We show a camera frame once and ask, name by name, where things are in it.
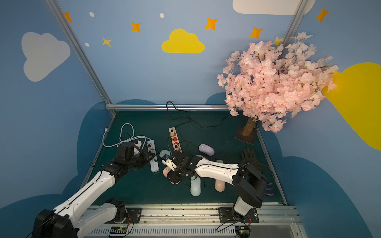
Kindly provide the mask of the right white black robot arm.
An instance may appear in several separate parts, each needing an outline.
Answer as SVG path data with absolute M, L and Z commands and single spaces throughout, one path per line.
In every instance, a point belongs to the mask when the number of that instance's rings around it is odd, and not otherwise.
M 169 167 L 167 180 L 178 184 L 183 178 L 211 178 L 231 184 L 238 193 L 233 206 L 234 216 L 245 217 L 252 209 L 261 208 L 267 193 L 268 179 L 255 166 L 254 162 L 242 161 L 239 164 L 224 164 L 209 161 L 201 155 L 185 156 L 175 151 L 163 156 L 162 163 Z

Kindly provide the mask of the pink wireless mouse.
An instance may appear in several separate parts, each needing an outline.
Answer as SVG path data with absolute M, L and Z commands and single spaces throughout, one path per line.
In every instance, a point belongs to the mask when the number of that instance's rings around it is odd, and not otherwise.
M 216 191 L 218 192 L 223 192 L 225 190 L 225 182 L 222 180 L 215 180 L 215 185 L 214 185 Z
M 172 171 L 172 169 L 170 167 L 166 167 L 164 170 L 163 170 L 163 175 L 165 177 L 168 176 L 168 174 Z

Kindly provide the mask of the light blue wireless mouse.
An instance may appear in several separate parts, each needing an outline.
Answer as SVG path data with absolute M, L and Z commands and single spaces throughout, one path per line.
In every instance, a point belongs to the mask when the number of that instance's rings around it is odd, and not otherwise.
M 201 194 L 201 180 L 200 177 L 193 176 L 190 179 L 190 191 L 192 196 L 199 196 Z

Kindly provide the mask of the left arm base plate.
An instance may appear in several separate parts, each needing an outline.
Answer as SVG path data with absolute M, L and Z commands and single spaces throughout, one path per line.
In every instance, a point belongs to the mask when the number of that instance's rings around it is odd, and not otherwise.
M 113 220 L 113 223 L 133 223 L 138 224 L 141 219 L 142 208 L 133 208 L 133 207 L 124 207 L 118 208 L 116 217 Z

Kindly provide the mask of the white power strip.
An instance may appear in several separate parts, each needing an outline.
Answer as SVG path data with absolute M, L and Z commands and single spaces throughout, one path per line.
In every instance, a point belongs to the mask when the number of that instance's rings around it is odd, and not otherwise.
M 147 150 L 148 150 L 149 157 L 150 157 L 151 171 L 153 173 L 156 173 L 159 171 L 159 164 L 158 164 L 158 160 L 157 160 L 157 154 L 156 154 L 154 140 L 149 140 L 147 142 Z

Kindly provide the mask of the pink wireless mouse front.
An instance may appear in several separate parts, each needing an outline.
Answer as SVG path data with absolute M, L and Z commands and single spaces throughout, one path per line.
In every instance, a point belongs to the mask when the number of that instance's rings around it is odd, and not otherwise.
M 170 167 L 166 167 L 164 170 L 163 170 L 163 175 L 165 177 L 168 176 L 168 174 L 172 171 L 172 169 Z

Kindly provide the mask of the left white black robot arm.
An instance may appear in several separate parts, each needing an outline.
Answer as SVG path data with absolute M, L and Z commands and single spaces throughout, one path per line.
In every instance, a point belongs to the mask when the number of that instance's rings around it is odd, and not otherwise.
M 125 203 L 110 199 L 95 211 L 84 212 L 106 190 L 115 185 L 130 169 L 142 168 L 155 157 L 155 153 L 140 150 L 136 146 L 123 147 L 77 193 L 53 210 L 42 210 L 35 218 L 32 238 L 83 238 L 106 222 L 132 222 Z

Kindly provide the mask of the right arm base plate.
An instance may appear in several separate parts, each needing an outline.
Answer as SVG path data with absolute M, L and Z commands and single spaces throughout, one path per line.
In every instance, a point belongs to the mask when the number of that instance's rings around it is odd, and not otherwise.
M 219 207 L 218 215 L 220 223 L 259 223 L 259 215 L 256 208 L 252 208 L 248 214 L 241 215 L 232 207 Z

